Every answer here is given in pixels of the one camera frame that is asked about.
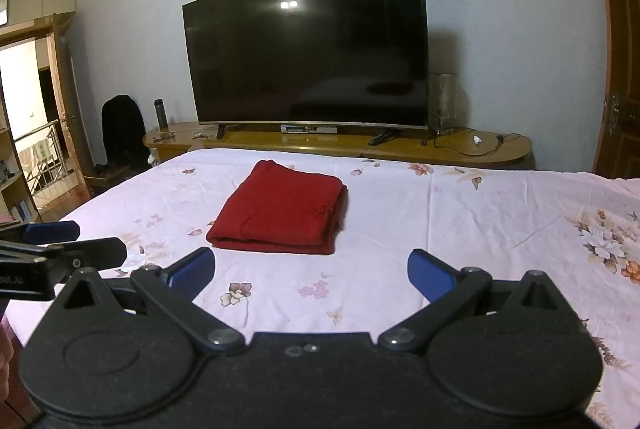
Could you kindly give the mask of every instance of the brown door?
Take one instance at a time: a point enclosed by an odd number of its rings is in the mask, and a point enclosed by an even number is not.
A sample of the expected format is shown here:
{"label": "brown door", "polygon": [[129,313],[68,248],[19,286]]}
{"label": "brown door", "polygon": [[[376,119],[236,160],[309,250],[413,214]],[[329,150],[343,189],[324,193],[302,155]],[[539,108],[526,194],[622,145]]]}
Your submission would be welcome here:
{"label": "brown door", "polygon": [[607,82],[593,172],[640,178],[640,0],[605,0]]}
{"label": "brown door", "polygon": [[47,35],[51,81],[53,82],[56,106],[69,158],[78,175],[78,184],[88,199],[89,192],[84,175],[90,174],[93,170],[93,163],[80,119],[76,82],[69,66],[68,49],[63,47],[59,33],[58,23],[54,21],[53,31]]}

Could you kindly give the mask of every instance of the bed sheet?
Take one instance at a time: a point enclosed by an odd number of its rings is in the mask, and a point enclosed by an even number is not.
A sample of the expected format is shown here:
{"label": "bed sheet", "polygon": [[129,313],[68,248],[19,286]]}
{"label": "bed sheet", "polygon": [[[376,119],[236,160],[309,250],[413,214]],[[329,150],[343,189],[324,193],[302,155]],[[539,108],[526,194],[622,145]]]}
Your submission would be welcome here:
{"label": "bed sheet", "polygon": [[[589,415],[606,429],[640,421],[640,181],[490,171],[310,154],[210,149],[174,158],[65,219],[81,238],[116,235],[129,257],[106,277],[169,265],[204,236],[258,160],[331,174],[348,187],[333,255],[214,249],[216,274],[194,303],[249,338],[256,331],[367,331],[373,339],[426,301],[406,277],[423,248],[495,279],[546,271],[600,348],[605,373]],[[25,342],[46,303],[12,301]]]}

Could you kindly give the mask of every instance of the black bag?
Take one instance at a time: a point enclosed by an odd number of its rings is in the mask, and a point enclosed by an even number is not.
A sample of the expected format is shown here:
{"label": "black bag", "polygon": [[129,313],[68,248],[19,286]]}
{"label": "black bag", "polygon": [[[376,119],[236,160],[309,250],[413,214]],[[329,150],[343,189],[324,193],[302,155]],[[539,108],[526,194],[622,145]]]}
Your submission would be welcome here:
{"label": "black bag", "polygon": [[146,170],[149,148],[142,142],[145,122],[138,105],[128,95],[116,95],[102,107],[102,141],[108,165],[128,165]]}

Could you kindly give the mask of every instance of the blue gripper pad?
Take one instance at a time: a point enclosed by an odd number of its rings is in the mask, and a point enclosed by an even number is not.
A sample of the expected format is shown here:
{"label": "blue gripper pad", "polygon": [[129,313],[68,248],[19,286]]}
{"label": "blue gripper pad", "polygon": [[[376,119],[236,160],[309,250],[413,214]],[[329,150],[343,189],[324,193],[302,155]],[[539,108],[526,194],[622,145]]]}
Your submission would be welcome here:
{"label": "blue gripper pad", "polygon": [[162,272],[164,282],[193,301],[216,272],[216,259],[211,249],[200,247]]}
{"label": "blue gripper pad", "polygon": [[56,221],[29,223],[22,233],[22,240],[30,245],[45,245],[76,241],[78,236],[80,236],[80,227],[75,221]]}
{"label": "blue gripper pad", "polygon": [[460,274],[452,266],[422,249],[414,249],[406,263],[409,281],[430,303],[456,287]]}

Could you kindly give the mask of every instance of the tv screen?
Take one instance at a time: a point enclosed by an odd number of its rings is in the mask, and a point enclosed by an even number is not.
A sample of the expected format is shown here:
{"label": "tv screen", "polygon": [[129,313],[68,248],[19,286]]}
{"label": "tv screen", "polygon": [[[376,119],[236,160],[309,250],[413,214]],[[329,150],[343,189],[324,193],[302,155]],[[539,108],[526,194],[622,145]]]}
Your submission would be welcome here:
{"label": "tv screen", "polygon": [[427,124],[425,0],[182,8],[200,122]]}

